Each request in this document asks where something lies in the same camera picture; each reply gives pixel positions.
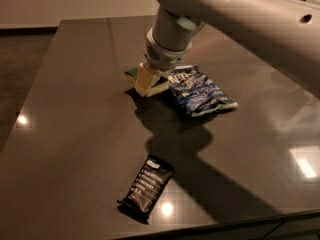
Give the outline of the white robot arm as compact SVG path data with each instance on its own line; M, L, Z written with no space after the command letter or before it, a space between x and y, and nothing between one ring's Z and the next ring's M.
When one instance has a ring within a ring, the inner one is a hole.
M299 0L157 0L144 57L153 72L181 63L192 38L210 25L320 95L320 7Z

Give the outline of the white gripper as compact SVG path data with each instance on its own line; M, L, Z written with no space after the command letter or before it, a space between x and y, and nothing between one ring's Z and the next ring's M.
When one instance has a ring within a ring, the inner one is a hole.
M146 96L159 81L160 75L155 69L168 71L183 60L192 47L192 38L203 27L200 21L175 15L163 7L158 9L144 45L148 63L140 63L137 69L135 90L140 96Z

